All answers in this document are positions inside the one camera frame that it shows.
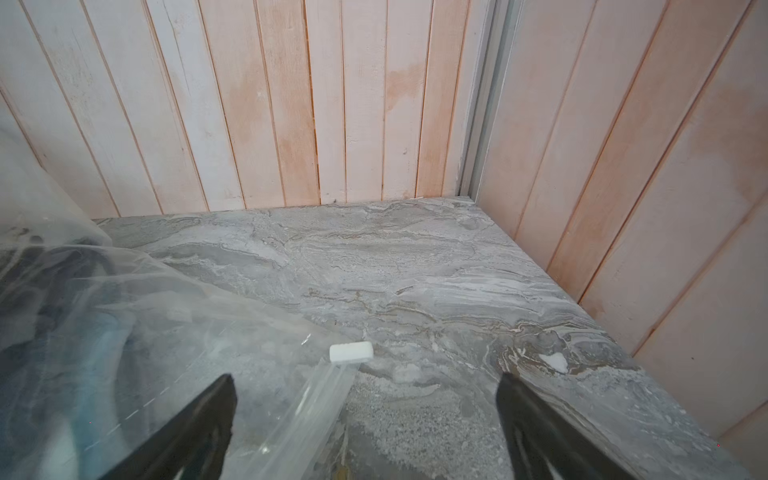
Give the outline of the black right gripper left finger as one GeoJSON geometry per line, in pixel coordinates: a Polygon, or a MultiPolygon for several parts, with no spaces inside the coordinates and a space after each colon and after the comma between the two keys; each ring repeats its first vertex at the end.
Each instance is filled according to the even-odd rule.
{"type": "Polygon", "coordinates": [[[234,378],[223,374],[103,477],[220,478],[236,408],[234,378]]]}

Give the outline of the clear plastic vacuum bag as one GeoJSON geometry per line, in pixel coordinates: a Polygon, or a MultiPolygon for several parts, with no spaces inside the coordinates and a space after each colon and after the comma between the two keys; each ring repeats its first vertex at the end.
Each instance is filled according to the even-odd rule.
{"type": "Polygon", "coordinates": [[[121,248],[1,110],[1,475],[103,479],[223,374],[221,479],[329,479],[354,379],[339,337],[121,248]]]}

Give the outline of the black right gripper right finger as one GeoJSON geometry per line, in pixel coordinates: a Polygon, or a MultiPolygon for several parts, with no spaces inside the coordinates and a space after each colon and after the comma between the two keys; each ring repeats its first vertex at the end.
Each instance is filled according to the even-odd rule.
{"type": "Polygon", "coordinates": [[[495,402],[516,479],[632,477],[518,376],[501,376],[495,402]]]}

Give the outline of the white bag zipper slider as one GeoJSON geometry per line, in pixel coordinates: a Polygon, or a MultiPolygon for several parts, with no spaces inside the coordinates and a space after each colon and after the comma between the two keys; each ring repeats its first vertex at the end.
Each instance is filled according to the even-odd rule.
{"type": "Polygon", "coordinates": [[[369,341],[334,344],[329,348],[332,364],[360,364],[374,358],[373,345],[369,341]]]}

